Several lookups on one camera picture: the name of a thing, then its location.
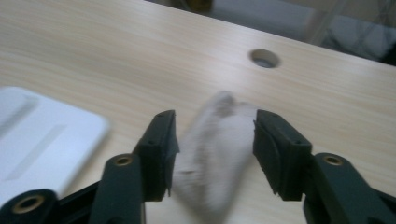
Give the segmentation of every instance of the table surface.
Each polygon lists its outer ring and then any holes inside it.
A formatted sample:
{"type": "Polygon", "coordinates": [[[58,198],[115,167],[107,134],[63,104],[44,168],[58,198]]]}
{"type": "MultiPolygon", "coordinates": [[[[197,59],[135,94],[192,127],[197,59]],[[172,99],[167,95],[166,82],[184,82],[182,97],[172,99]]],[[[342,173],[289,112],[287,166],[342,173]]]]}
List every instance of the table surface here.
{"type": "MultiPolygon", "coordinates": [[[[0,1],[0,86],[21,86],[111,121],[68,193],[130,152],[152,117],[177,112],[177,135],[216,92],[276,112],[314,145],[396,195],[396,68],[145,1],[0,1]],[[250,60],[254,49],[280,59],[250,60]]],[[[178,200],[147,203],[148,223],[198,223],[178,200]]],[[[256,161],[227,223],[305,223],[274,196],[256,161]]]]}

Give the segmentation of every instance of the wooden table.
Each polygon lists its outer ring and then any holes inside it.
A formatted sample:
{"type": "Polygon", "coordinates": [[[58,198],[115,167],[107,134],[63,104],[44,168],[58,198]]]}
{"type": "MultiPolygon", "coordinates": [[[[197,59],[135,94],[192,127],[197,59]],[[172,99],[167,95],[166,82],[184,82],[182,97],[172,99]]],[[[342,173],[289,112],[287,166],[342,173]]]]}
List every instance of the wooden table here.
{"type": "MultiPolygon", "coordinates": [[[[21,86],[111,120],[68,193],[130,152],[151,118],[177,112],[184,133],[216,92],[276,112],[314,145],[396,195],[396,68],[145,1],[0,1],[0,86],[21,86]],[[254,49],[280,59],[250,60],[254,49]]],[[[148,203],[148,223],[196,223],[177,197],[148,203]]],[[[305,223],[272,194],[257,162],[227,223],[305,223]]]]}

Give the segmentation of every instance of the round hole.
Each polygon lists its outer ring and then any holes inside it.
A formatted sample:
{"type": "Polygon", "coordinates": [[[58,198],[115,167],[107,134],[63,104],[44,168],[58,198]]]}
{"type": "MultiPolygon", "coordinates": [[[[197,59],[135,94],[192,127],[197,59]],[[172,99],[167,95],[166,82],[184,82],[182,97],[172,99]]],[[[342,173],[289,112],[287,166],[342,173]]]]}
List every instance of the round hole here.
{"type": "Polygon", "coordinates": [[[42,195],[33,195],[20,200],[12,208],[12,212],[15,214],[23,214],[35,210],[44,202],[42,195]]]}
{"type": "Polygon", "coordinates": [[[260,67],[275,68],[280,65],[279,58],[266,49],[255,49],[250,52],[250,59],[260,67]]]}
{"type": "Polygon", "coordinates": [[[117,160],[116,160],[116,165],[118,165],[118,166],[124,166],[124,165],[128,165],[129,163],[131,163],[132,162],[132,158],[129,158],[129,157],[121,157],[121,158],[118,158],[117,160]]]}
{"type": "Polygon", "coordinates": [[[342,165],[343,164],[343,162],[340,159],[338,159],[334,156],[326,156],[323,158],[323,160],[325,160],[327,163],[329,163],[331,165],[342,165]]]}

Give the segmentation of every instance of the white plate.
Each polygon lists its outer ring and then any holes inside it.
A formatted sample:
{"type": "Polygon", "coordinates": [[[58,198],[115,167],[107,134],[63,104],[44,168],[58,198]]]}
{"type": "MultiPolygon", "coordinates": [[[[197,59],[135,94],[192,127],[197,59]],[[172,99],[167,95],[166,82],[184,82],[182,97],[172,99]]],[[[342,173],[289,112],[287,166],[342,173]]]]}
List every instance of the white plate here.
{"type": "Polygon", "coordinates": [[[107,131],[107,120],[89,111],[1,88],[0,206],[31,189],[62,195],[107,131]]]}

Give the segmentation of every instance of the crumpled cloth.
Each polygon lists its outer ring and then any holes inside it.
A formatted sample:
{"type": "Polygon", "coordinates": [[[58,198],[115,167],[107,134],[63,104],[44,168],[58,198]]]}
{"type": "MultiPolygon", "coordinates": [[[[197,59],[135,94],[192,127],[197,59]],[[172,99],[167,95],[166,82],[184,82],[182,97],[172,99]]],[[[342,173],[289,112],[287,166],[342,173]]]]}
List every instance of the crumpled cloth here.
{"type": "Polygon", "coordinates": [[[203,223],[223,223],[227,217],[252,159],[257,109],[237,103],[230,92],[221,91],[179,138],[174,192],[203,223]]]}

